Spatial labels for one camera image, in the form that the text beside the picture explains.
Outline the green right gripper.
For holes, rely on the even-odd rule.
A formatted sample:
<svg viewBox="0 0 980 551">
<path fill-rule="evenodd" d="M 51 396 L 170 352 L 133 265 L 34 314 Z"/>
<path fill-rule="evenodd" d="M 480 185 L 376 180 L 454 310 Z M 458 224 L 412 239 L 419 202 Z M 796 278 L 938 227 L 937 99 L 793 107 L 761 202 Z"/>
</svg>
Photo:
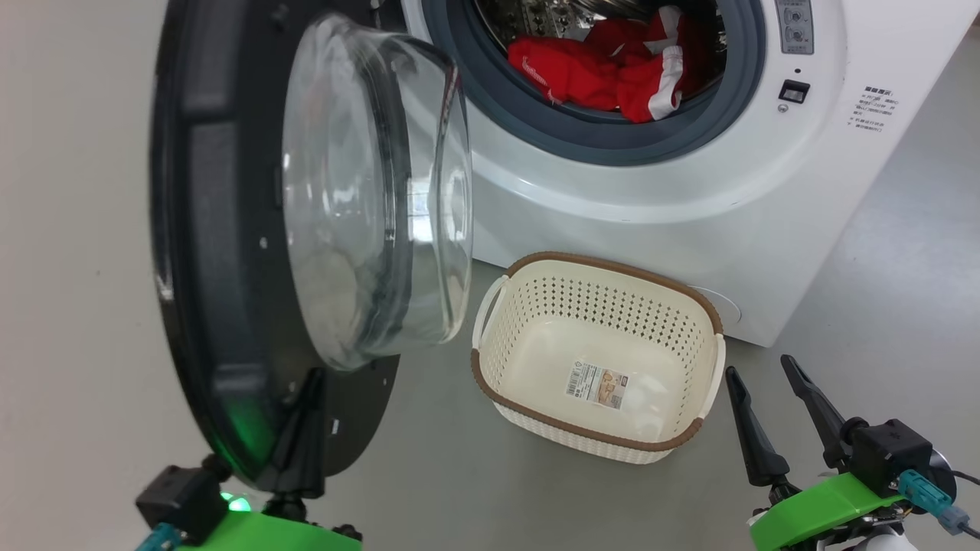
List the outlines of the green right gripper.
<svg viewBox="0 0 980 551">
<path fill-rule="evenodd" d="M 826 467 L 850 471 L 857 459 L 863 468 L 871 459 L 867 447 L 850 440 L 860 419 L 844 419 L 793 356 L 782 355 L 781 366 L 811 416 Z M 764 432 L 735 367 L 726 367 L 725 381 L 746 477 L 750 485 L 769 488 L 769 508 L 756 510 L 749 520 L 756 550 L 825 550 L 838 544 L 850 550 L 916 548 L 903 533 L 913 505 L 904 492 L 904 473 L 886 474 L 883 484 L 865 474 L 837 474 L 802 491 L 788 481 L 789 464 Z"/>
</svg>

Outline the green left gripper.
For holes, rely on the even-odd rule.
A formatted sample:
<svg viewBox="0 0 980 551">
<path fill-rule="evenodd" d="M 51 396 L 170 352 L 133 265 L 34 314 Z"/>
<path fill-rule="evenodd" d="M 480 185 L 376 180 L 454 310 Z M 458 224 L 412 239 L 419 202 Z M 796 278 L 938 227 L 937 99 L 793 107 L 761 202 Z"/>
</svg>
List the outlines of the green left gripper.
<svg viewBox="0 0 980 551">
<path fill-rule="evenodd" d="M 325 370 L 308 373 L 301 390 L 289 404 L 283 431 L 274 449 L 273 495 L 292 499 L 316 499 L 325 493 L 323 458 L 326 421 Z M 232 470 L 217 454 L 201 461 L 203 470 L 220 484 Z M 363 541 L 350 524 L 339 531 L 318 524 L 291 522 L 253 510 L 248 496 L 220 491 L 230 513 L 207 540 L 190 544 L 186 536 L 169 534 L 165 550 L 361 550 Z"/>
</svg>

